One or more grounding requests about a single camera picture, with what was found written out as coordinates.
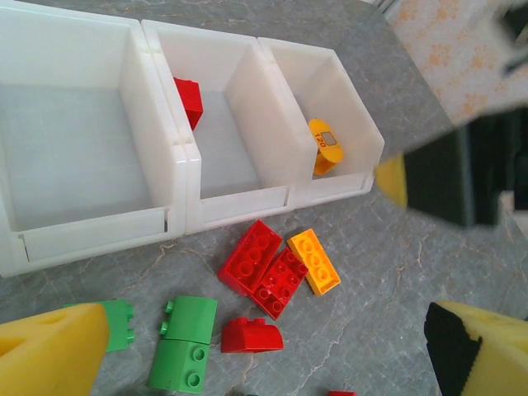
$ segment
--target black object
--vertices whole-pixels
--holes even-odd
[[[527,43],[528,3],[510,6],[499,21],[514,45]]]
[[[443,396],[460,396],[482,345],[473,341],[462,319],[436,303],[429,305],[424,326],[427,351]]]
[[[498,197],[528,210],[528,107],[481,116],[405,153],[408,207],[462,226],[498,223]]]

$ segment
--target yellow object in bin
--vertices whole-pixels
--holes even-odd
[[[322,120],[311,120],[309,128],[317,142],[318,151],[313,174],[322,176],[330,172],[344,157],[343,149],[337,142],[332,128]]]

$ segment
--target yellow lego brick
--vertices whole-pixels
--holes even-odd
[[[308,267],[306,279],[316,295],[324,295],[341,283],[339,275],[312,229],[290,238],[288,246]]]
[[[110,330],[100,304],[0,325],[0,395],[89,395]]]

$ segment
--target green lego brick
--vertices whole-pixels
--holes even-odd
[[[182,340],[211,344],[218,302],[203,297],[179,296],[169,301],[168,314],[159,333],[166,340]]]
[[[110,340],[108,340],[107,352],[122,351],[134,342],[134,329],[129,328],[129,321],[134,317],[134,306],[128,304],[124,299],[112,299],[108,301],[92,301],[105,307],[108,326],[110,327]],[[78,304],[67,304],[64,307],[72,307]]]
[[[204,388],[209,346],[198,342],[161,340],[147,386],[189,394]]]

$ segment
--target storage bin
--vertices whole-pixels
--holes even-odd
[[[0,0],[0,274],[175,238],[186,154],[141,25]]]
[[[290,120],[310,147],[311,165],[299,180],[301,191],[295,205],[311,206],[369,192],[384,140],[336,53],[286,41],[258,40],[266,59],[280,70],[276,82],[283,100],[290,104]],[[344,152],[343,161],[323,177],[313,175],[318,148],[308,127],[312,119],[332,128]]]
[[[294,209],[311,142],[295,130],[257,39],[142,24],[189,160],[186,232]],[[173,78],[200,84],[204,114],[193,132]]]

